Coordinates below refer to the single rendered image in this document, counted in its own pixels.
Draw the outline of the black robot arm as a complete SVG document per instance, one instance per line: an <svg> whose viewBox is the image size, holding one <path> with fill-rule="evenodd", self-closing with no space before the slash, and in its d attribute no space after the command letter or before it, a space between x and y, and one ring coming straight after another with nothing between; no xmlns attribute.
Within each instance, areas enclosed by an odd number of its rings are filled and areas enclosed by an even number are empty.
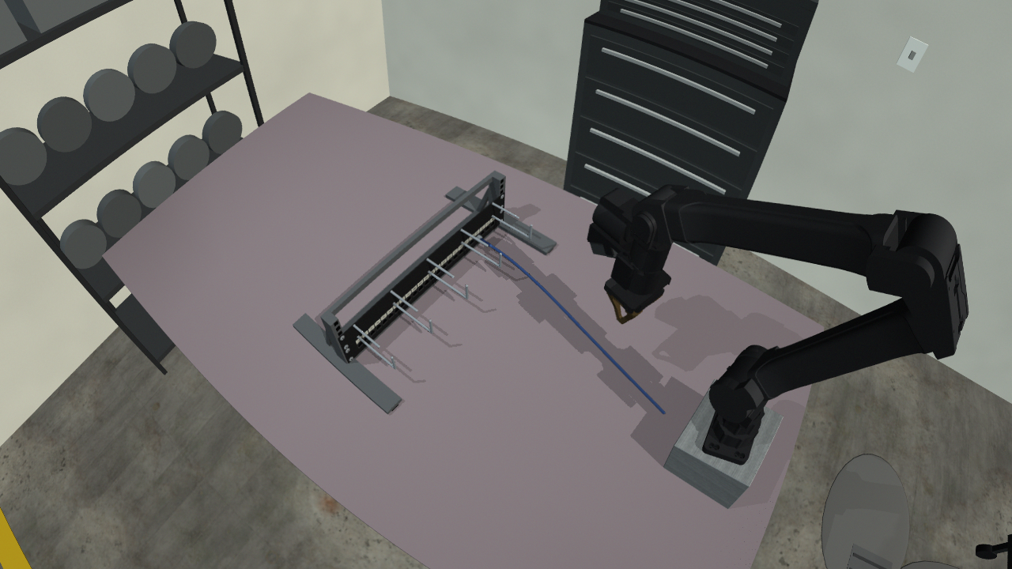
<svg viewBox="0 0 1012 569"><path fill-rule="evenodd" d="M623 289L635 270L629 255L637 269L657 273L678 241L842 269L864 275L871 291L903 296L794 345L771 352L750 345L738 354L711 385L715 413L702 448L738 465L750 456L768 400L908 354L945 359L957 351L969 314L957 232L933 213L858 215L667 184L640 202L621 188L612 190L592 220L587 242L593 254L616 258L611 277Z"/></svg>

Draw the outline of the dark grey metal rack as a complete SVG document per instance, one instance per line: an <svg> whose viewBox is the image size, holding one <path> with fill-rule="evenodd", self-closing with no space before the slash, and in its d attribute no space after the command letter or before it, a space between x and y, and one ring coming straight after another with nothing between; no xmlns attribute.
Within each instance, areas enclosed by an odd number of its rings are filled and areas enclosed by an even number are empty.
<svg viewBox="0 0 1012 569"><path fill-rule="evenodd" d="M440 215L434 217L431 222L428 222L414 236L411 236L409 240L402 243L389 257L386 257L382 263L377 264L375 269L370 271L368 275L365 275L364 280L360 280L357 284L354 284L349 292L334 303L333 306L329 307L327 312L319 316L324 323L326 332L319 327L317 322L308 317L307 314L304 314L294 322L293 327L299 331L301 336L306 338L308 343L317 349L317 352L323 354L325 359L342 372L344 377L357 386L359 391L364 392L387 414L402 402L402 398L394 391L391 391L389 386L384 385L374 374L357 361L359 354L363 353L369 347L380 356L380 359L387 361L389 365L397 370L393 356L391 356L391 361L393 361L391 363L389 360L384 359L382 354L370 346L373 343L376 347L380 347L375 340L382 335L384 330L393 325L395 320L405 313L415 322L418 322L419 325L426 328L428 332L433 333L431 319L428 320L429 329L418 321L418 319L415 319L414 316L410 315L407 310L409 307L412 307L415 312L418 312L418 309L412 305L438 281L453 289L453 291L465 296L465 299L468 300L469 284L466 284L465 295L458 289L441 280L441 278L446 274L451 275L452 278L455 277L449 271L460 260L463 260L471 250L487 259L488 262L496 264L501 269L502 253L500 253L498 264L493 262L490 257L486 257L475 249L480 243L485 245L485 247L489 247L485 242L485 238L490 236L497 228L508 232L511 236L541 251L544 255L547 255L554 246L557 245L557 242L554 242L554 240L541 232L532 229L534 227L533 224L529 224L528 226L528 224L519 222L517 220L519 219L518 216L504 209L505 183L506 176L498 171L493 171L490 175L483 178L480 183L471 187L469 191L465 191L456 185L453 190L446 194L446 198L451 199L453 204L442 210ZM485 185L489 185L489 188L485 191L483 199L475 197L474 195L484 190ZM489 205L487 204L488 197ZM414 247L422 238L426 237L438 224L444 222L446 217L449 217L453 212L458 210L460 206L470 210L471 215L466 217L463 222L460 222L458 226L435 243L416 262L411 264L404 273L398 275L389 287L384 288L375 296L375 299L370 301L364 309L361 309L342 327L335 315L344 306L348 305L359 292L364 291L370 282L373 282L380 274L384 273L384 270L389 269L391 264L397 262L403 254L411 247ZM438 264L440 265L438 266ZM395 298L396 296L397 298Z"/></svg>

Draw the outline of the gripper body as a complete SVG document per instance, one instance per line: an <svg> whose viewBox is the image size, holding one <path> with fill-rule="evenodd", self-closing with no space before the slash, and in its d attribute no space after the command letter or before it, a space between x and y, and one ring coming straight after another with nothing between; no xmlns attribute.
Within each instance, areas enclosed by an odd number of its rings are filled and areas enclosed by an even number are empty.
<svg viewBox="0 0 1012 569"><path fill-rule="evenodd" d="M658 299L663 294L664 287L670 284L671 275L665 273L663 269L657 271L657 273L642 273L632 264L630 255L629 262L635 270L632 270L632 277L630 277L628 289L623 289L621 284L618 284L612 278L605 281L604 289L607 294L614 296L617 301L621 302L626 312L632 314L632 312L642 312L645 307L651 305L655 299Z"/></svg>

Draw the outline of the thin dark blue cable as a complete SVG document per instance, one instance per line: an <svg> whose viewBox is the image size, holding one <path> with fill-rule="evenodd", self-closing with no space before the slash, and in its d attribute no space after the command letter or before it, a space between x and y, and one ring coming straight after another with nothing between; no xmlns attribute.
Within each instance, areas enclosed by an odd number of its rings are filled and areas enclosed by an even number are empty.
<svg viewBox="0 0 1012 569"><path fill-rule="evenodd" d="M543 287L542 287L541 284L539 284L539 282L537 282L537 281L536 281L536 280L534 279L534 277L532 277L531 275L529 275L529 273L527 273L527 271L526 271L525 269L522 269L522 267L521 267L521 266L520 266L519 264L517 264L516 262L513 262L513 260L511 259L511 257L508 257L508 255L504 254L504 253L503 253L503 252L502 252L501 250L499 250L499 249L497 249L496 247L494 247L494 246L493 246L493 245L492 245L491 243L489 243L489 242L486 242L486 243L487 243L487 244L489 245L489 247L491 247L491 248L493 248L494 250L496 250L496 252L498 252L498 253L502 253L502 255L503 255L504 257L506 257L506 259L508 259L508 260L509 260L510 262L512 262L513 264L515 264L515 266L517 266L517 267L518 267L518 269L520 269L520 270L522 271L522 273L525 273L525 274L526 274L526 275L527 275L527 276L529 277L529 280L533 280L533 281L535 282L535 284L537 284L537 286L538 286L539 288L541 288L541 289L542 289L542 291L543 291L543 292L545 292L545 294L546 294L546 295L547 295L547 296L550 297L550 299L552 299L552 301L553 301L553 302L554 302L554 303L555 303L555 304L556 304L557 306L559 306L559 307L561 308L561 310L562 310L562 311L563 311L564 313L566 313L566 314L568 315L568 317L570 317L570 319L571 319L571 320L572 320L572 321L573 321L573 322L574 322L574 323L575 323L575 324L576 324L576 325L577 325L577 326L578 326L578 327L579 327L579 328L580 328L580 329L581 329L581 330L582 330L582 331L583 331L583 332L584 332L584 333L585 333L585 334L587 335L587 337L588 337L588 338L589 338L589 339L590 339L590 340L591 340L591 341L592 341L592 342L594 343L594 345L596 345L596 346L598 347L598 349L600 349L600 350L601 350L601 352L603 352L603 353L605 354L605 356L607 356L607 357L608 357L608 359L610 359L610 361L612 361L612 364L614 364L614 365L617 365L618 370L621 370L621 372L623 372L623 375L625 375L625 377L628 377L628 379L630 379L630 382L632 382L632 384L635 384L635 386L637 386L637 389L639 389L640 391L642 391L642 393L643 393L644 395L646 395L646 398L648 398L648 400L649 400L649 401L650 401L651 403L653 403L653 405L655 405L655 407L656 407L656 408L657 408L658 410L660 410L660 412L662 412L662 414L665 414L665 411L664 411L664 410L662 410L662 408L660 407L660 405L658 405L657 403L655 403L655 401L653 400L653 398L651 398L650 396L648 396L648 394L646 393L646 391L644 391L644 390L642 389L642 386L639 386L639 385L637 385L637 384L636 384L636 382L635 382L635 379L632 379L632 378L630 378L630 377L629 377L629 375L628 375L628 372L625 372L625 371L623 371L623 368L622 368L621 365L619 365L619 364L617 363L617 361L615 361L614 359L612 359L612 357L610 356L610 354L608 354L607 352L605 352L605 350L604 350L604 349L603 349L603 348L602 348L602 347L601 347L600 345L598 345L598 343L597 343L597 342L595 341L595 339L594 339L593 337L591 337L591 335L590 335L589 333L587 333L587 331L586 331L586 330L585 330L585 329L584 329L584 328L583 328L582 326L580 326L580 324L579 324L579 323L578 323L578 322L577 322L577 321L576 321L576 320L575 320L575 319L574 319L574 318L572 317L572 315L570 315L570 313L568 313L568 312L566 311L566 309L565 309L564 307L562 307L562 306L561 306L561 305L559 304L559 302L557 302L557 301L556 301L556 300L555 300L555 299L553 298L553 296L552 296L552 295L550 295L550 294L549 294L549 292L546 291L546 289L545 289L545 288L543 288Z"/></svg>

